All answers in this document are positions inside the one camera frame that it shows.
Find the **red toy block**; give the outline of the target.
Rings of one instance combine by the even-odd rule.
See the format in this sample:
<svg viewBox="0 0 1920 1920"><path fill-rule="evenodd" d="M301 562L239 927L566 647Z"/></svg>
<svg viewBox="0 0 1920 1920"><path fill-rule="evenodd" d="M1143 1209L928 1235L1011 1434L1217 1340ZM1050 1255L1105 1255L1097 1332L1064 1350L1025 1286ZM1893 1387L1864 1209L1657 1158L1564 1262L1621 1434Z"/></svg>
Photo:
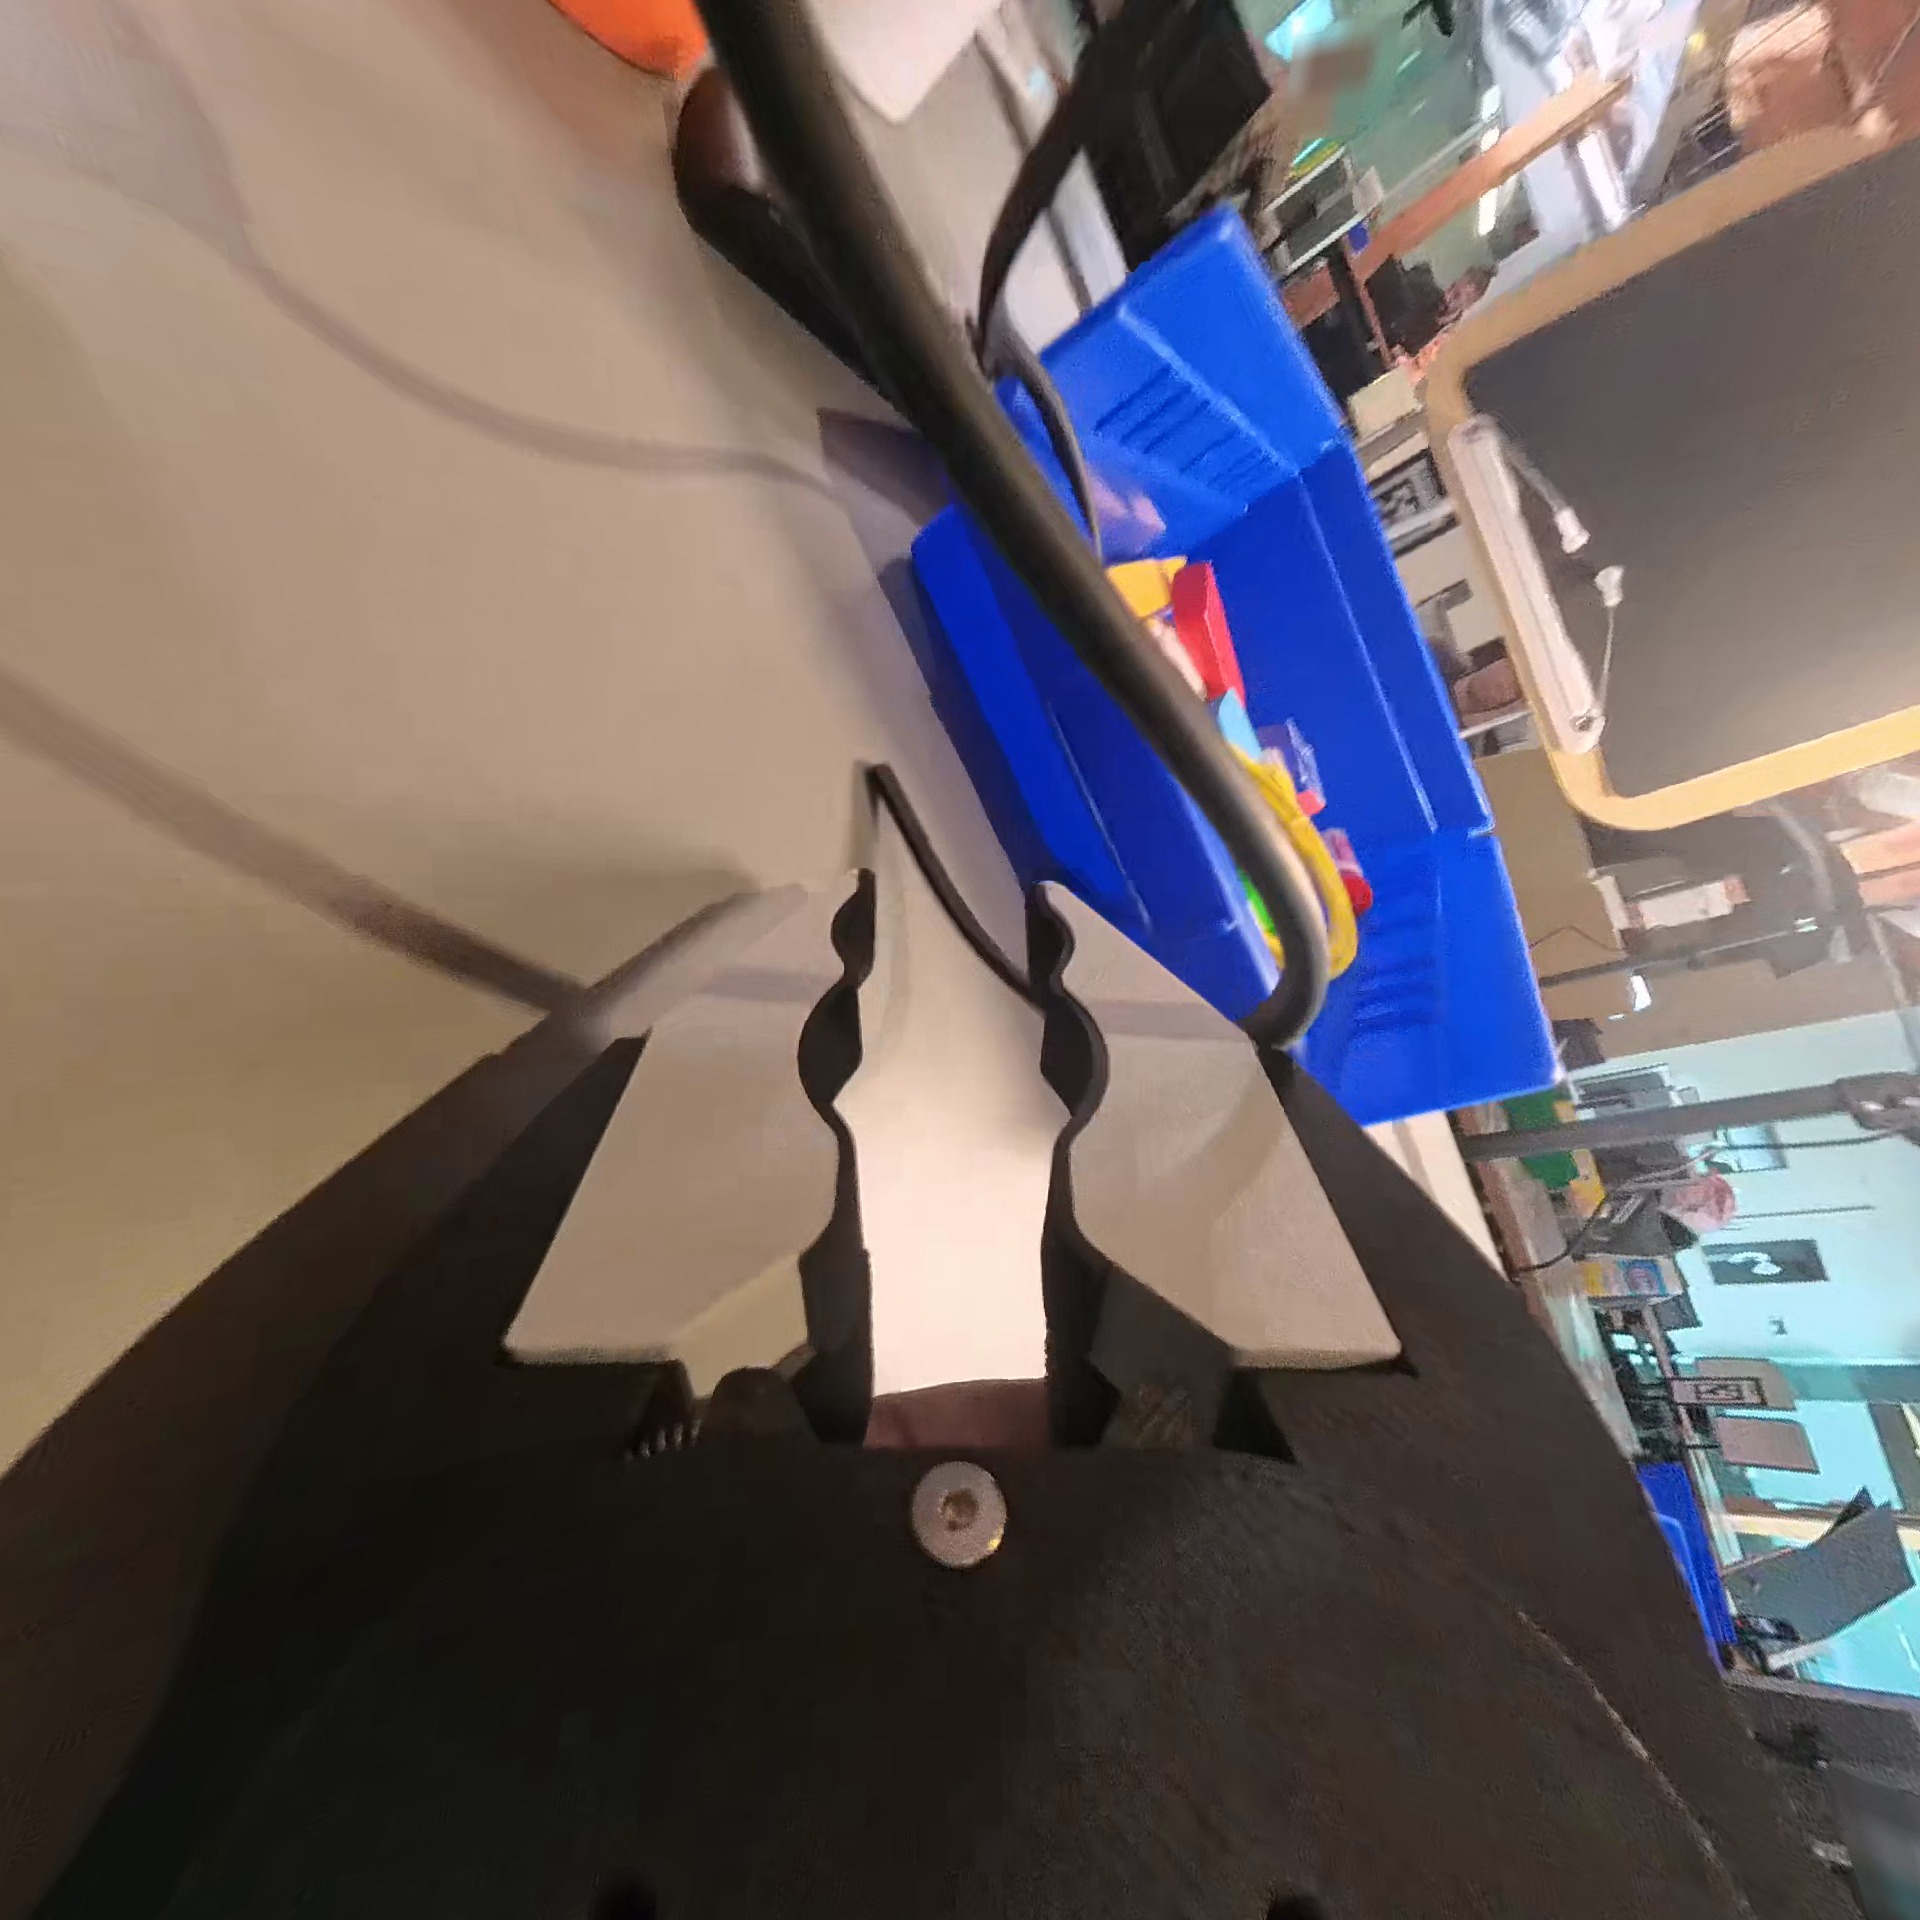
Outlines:
<svg viewBox="0 0 1920 1920"><path fill-rule="evenodd" d="M1242 697L1233 628L1217 589L1217 562L1184 562L1166 578L1173 647L1199 682L1199 697Z"/></svg>

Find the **blue plastic bin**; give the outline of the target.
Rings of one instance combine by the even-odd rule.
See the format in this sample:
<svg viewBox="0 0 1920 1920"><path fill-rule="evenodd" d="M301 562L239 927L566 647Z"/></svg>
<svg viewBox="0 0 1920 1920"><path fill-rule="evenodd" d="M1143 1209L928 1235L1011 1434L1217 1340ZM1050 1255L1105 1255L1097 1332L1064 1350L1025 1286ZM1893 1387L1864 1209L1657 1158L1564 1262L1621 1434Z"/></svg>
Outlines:
<svg viewBox="0 0 1920 1920"><path fill-rule="evenodd" d="M1101 482L1105 562L1217 569L1242 710L1323 774L1376 906L1301 1066L1354 1123L1558 1083L1549 1013L1451 693L1401 598L1352 421L1242 216L1199 216L1044 350ZM928 697L1019 888L1065 888L1242 1018L1273 955L1233 862L964 509L911 537Z"/></svg>
<svg viewBox="0 0 1920 1920"><path fill-rule="evenodd" d="M1702 1611L1702 1634L1703 1634L1713 1657L1727 1666L1736 1652L1736 1611L1727 1600L1727 1564L1722 1564L1722 1545L1703 1534L1692 1468L1686 1462L1631 1462L1631 1479L1652 1507L1652 1526L1668 1534L1668 1552L1671 1552L1678 1583Z"/></svg>

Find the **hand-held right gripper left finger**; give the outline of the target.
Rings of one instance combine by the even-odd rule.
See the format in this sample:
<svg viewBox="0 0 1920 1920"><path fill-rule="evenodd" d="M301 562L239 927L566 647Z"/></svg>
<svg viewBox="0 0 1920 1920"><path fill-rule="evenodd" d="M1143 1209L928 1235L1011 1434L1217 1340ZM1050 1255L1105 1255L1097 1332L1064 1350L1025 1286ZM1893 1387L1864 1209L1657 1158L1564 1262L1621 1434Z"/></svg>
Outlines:
<svg viewBox="0 0 1920 1920"><path fill-rule="evenodd" d="M876 1252L840 1092L862 1073L877 877L707 914L623 1001L634 1083L501 1332L530 1370L644 1366L714 1400L757 1370L813 1434L876 1425Z"/></svg>

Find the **black board with wooden rim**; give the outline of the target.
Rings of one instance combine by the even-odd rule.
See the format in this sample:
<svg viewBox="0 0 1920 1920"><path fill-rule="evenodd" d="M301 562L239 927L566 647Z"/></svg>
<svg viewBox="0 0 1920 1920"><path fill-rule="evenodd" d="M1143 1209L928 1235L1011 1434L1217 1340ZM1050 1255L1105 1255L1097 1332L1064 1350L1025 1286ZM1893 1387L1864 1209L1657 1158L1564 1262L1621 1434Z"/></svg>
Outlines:
<svg viewBox="0 0 1920 1920"><path fill-rule="evenodd" d="M1914 134L1746 156L1451 331L1432 451L1584 816L1920 745L1914 343Z"/></svg>

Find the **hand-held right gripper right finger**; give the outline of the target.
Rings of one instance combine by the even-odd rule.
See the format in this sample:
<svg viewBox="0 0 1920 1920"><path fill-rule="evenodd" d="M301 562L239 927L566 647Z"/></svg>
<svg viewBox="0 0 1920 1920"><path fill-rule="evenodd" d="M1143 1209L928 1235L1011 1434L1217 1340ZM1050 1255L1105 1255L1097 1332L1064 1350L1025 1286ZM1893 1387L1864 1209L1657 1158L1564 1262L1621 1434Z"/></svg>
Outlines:
<svg viewBox="0 0 1920 1920"><path fill-rule="evenodd" d="M1065 888L1025 895L1050 1434L1273 1453L1266 1376L1401 1366L1261 1050Z"/></svg>

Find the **black remote control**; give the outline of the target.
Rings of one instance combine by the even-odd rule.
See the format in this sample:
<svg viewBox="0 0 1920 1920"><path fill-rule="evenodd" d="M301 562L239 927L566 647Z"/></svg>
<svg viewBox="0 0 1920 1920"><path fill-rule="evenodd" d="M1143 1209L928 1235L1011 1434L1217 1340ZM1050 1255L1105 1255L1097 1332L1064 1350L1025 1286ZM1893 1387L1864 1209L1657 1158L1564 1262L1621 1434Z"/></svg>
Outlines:
<svg viewBox="0 0 1920 1920"><path fill-rule="evenodd" d="M855 370L903 421L928 430L923 390L903 390L903 350L876 359L903 314L876 238L855 241L855 211L813 211L757 156L724 70L707 70L674 122L674 187L683 227L751 280L790 331Z"/></svg>

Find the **orange object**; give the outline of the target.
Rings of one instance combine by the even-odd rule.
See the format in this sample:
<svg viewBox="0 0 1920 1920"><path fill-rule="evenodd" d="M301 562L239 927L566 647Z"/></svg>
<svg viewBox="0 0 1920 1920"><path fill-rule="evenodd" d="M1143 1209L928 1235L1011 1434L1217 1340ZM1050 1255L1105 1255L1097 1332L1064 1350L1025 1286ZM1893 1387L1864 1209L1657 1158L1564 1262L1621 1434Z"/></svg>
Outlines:
<svg viewBox="0 0 1920 1920"><path fill-rule="evenodd" d="M689 0L554 0L587 42L641 75L689 80L714 57Z"/></svg>

